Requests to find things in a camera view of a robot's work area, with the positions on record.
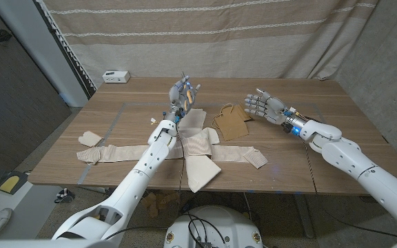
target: blue light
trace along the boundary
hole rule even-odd
[[[301,130],[300,130],[299,128],[293,127],[291,132],[292,132],[294,135],[297,135],[297,136],[298,136],[298,135],[300,135],[300,131],[301,131]]]

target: gray wall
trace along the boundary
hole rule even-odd
[[[0,0],[0,15],[70,107],[88,99],[33,0]]]
[[[379,1],[334,79],[397,151],[397,1]]]

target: wooden table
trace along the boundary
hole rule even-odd
[[[104,83],[87,105],[62,133],[50,151],[35,167],[29,181],[36,185],[117,186],[134,167],[136,161],[98,163],[87,170],[76,153],[87,149],[78,142],[85,131],[106,137],[105,145],[146,145],[155,126],[150,119],[162,119],[168,111],[168,91],[178,79],[132,78],[126,84]],[[369,119],[335,81],[312,79],[195,79],[202,85],[195,108],[207,112],[204,127],[225,103],[243,103],[246,94],[257,87],[277,96],[288,107],[300,113],[335,125],[343,136],[357,142],[363,152],[378,165],[397,177],[397,153],[391,148]],[[246,163],[216,164],[222,169],[203,190],[233,192],[315,192],[301,139],[286,134],[259,116],[247,122],[248,136],[221,145],[254,146],[269,163],[256,169]],[[366,194],[350,176],[326,163],[309,148],[314,180],[321,194]],[[150,181],[151,189],[178,189],[182,171],[181,159],[166,160]],[[186,170],[182,189],[187,186]]]

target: white stripe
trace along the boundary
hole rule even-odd
[[[209,10],[224,10],[224,9],[228,9],[228,8],[251,6],[251,5],[263,4],[263,3],[279,3],[279,2],[285,2],[285,1],[294,1],[294,0],[250,1],[250,2],[245,2],[245,3],[229,4],[226,6],[199,7],[199,8],[167,8],[167,9],[142,9],[142,10],[66,10],[66,11],[49,10],[49,11],[52,14],[74,14],[74,13],[111,14],[111,13],[209,11]]]
[[[345,11],[353,10],[356,6],[358,6],[358,7],[368,7],[368,8],[375,8],[376,7],[376,5],[370,4],[370,3],[357,3],[357,4],[355,4],[352,7],[334,10],[334,11],[332,11],[332,14],[333,13],[337,13],[337,12],[345,12]]]
[[[239,30],[251,30],[251,29],[259,29],[259,28],[277,28],[277,27],[286,27],[293,25],[308,25],[308,24],[316,24],[322,23],[326,19],[317,20],[317,21],[298,21],[293,23],[279,23],[279,24],[268,24],[268,25],[255,25],[255,26],[247,26],[247,27],[236,27],[236,28],[227,28],[223,30],[214,30],[214,31],[184,31],[184,32],[142,32],[142,33],[119,33],[119,34],[106,34],[106,33],[85,33],[85,34],[73,34],[73,33],[65,33],[64,36],[74,36],[74,37],[88,37],[88,36],[106,36],[106,37],[128,37],[128,36],[157,36],[157,35],[184,35],[184,34],[221,34],[224,32],[231,31],[239,31]]]

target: beige cloth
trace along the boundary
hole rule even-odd
[[[94,147],[101,140],[102,140],[102,137],[100,137],[99,135],[97,135],[91,131],[84,132],[83,135],[78,138],[78,141],[80,142],[80,144],[86,145],[88,147]]]
[[[221,171],[214,161],[252,163],[256,168],[267,163],[265,157],[253,147],[215,145],[220,143],[217,131],[208,127],[201,129],[205,117],[206,112],[203,110],[191,110],[183,118],[181,122],[183,125],[179,127],[181,142],[176,142],[166,158],[185,157],[188,185],[194,193],[208,184]],[[148,145],[92,147],[78,152],[77,158],[94,164],[97,162],[137,161],[148,147]]]

